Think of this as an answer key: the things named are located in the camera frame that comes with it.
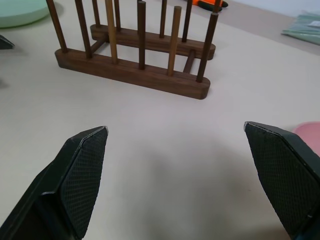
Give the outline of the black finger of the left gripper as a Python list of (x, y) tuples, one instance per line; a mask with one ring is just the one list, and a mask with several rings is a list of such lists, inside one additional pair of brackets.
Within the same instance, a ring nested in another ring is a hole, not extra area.
[(0, 50), (11, 50), (15, 45), (4, 36), (0, 35)]

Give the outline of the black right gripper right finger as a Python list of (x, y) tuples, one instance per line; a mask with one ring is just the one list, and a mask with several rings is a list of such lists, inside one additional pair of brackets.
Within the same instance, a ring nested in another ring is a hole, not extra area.
[(261, 186), (292, 240), (320, 238), (320, 157), (295, 133), (244, 123)]

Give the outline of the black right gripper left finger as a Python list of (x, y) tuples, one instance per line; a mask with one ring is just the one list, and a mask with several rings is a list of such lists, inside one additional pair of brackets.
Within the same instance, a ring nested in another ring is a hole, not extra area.
[(66, 140), (0, 227), (2, 240), (81, 240), (99, 193), (108, 128)]

